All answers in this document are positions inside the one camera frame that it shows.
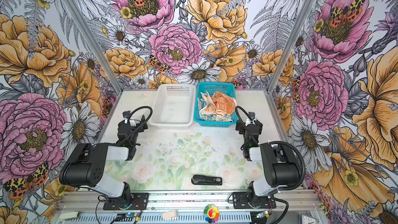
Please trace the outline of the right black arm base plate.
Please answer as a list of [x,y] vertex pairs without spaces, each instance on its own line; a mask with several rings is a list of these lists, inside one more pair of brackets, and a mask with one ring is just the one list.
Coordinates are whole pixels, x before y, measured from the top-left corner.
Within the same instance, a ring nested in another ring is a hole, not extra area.
[[269,197],[258,197],[249,192],[233,192],[232,204],[235,209],[274,209],[276,202]]

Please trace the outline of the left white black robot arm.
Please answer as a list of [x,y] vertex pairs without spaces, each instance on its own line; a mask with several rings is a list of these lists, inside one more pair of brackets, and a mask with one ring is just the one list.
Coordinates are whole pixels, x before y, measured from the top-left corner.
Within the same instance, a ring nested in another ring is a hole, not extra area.
[[78,144],[60,172],[60,183],[99,193],[105,210],[145,210],[149,195],[132,193],[129,184],[108,175],[105,166],[109,161],[133,160],[138,134],[148,129],[152,113],[149,106],[129,112],[118,124],[115,143]]

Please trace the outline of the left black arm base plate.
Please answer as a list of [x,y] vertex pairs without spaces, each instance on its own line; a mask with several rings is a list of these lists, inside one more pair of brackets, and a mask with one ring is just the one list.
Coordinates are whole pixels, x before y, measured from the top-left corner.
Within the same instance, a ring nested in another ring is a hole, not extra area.
[[131,193],[129,196],[109,198],[105,201],[103,210],[145,210],[147,208],[149,193]]

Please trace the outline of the teal plastic basket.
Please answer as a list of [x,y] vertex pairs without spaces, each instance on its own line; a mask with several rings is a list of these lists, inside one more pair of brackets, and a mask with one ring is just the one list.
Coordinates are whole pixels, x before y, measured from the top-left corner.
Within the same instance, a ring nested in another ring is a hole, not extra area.
[[194,120],[202,127],[228,128],[237,123],[236,106],[233,84],[202,82],[197,86]]

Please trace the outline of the white plastic basket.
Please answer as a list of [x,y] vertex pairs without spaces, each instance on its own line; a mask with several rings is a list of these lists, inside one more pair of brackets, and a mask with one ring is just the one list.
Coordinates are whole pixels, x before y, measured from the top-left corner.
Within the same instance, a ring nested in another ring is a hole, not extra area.
[[160,129],[187,129],[193,123],[196,87],[163,84],[157,89],[149,124]]

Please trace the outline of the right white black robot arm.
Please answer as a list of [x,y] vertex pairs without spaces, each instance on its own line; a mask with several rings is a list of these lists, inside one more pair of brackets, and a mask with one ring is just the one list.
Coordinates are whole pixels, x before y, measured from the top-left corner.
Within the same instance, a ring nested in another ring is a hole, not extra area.
[[276,202],[274,195],[302,185],[306,173],[304,158],[287,142],[260,143],[263,124],[240,106],[235,112],[238,118],[235,129],[244,139],[243,157],[262,164],[263,168],[263,176],[249,183],[245,196],[234,195],[235,208],[272,208]]

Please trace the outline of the orange rabbit print towel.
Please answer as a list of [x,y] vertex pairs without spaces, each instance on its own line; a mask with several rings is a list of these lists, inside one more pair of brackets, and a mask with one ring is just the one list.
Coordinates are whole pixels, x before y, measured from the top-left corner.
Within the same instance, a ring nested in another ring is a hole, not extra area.
[[237,106],[235,98],[220,91],[216,91],[213,95],[210,95],[209,92],[201,93],[198,99],[203,99],[207,102],[207,109],[203,110],[205,115],[232,116]]

